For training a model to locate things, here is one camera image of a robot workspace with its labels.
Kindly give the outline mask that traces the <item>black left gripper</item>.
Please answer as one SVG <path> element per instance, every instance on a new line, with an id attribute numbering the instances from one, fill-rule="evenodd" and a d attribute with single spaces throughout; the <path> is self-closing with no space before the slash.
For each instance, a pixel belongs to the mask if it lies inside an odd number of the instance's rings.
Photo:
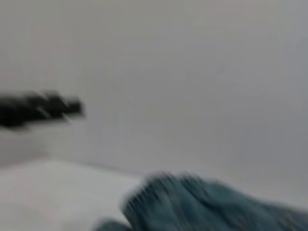
<path id="1" fill-rule="evenodd" d="M 17 128 L 30 122 L 65 120 L 66 117 L 83 115 L 83 102 L 79 98 L 63 96 L 58 92 L 2 94 L 0 96 L 0 126 L 2 128 Z"/>

